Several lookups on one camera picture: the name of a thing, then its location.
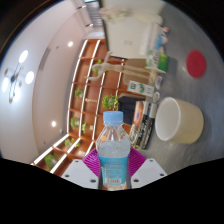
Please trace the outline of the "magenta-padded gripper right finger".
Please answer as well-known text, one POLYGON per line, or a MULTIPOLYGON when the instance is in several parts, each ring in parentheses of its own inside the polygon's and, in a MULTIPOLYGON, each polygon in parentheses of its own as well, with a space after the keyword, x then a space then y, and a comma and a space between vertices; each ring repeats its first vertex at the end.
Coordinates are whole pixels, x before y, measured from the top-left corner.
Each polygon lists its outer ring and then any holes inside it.
POLYGON ((128 159, 128 189, 146 186, 165 176, 166 172, 155 159, 146 159, 140 152, 131 149, 128 159))

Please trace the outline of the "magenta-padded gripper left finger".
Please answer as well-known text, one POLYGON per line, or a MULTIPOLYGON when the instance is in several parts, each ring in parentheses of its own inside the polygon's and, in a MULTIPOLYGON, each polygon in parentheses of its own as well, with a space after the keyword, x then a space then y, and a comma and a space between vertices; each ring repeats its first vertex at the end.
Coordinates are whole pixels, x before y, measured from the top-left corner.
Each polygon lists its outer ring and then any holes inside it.
POLYGON ((88 189, 97 189, 100 180, 100 161, 97 150, 92 150, 83 159, 74 159, 62 178, 88 189))

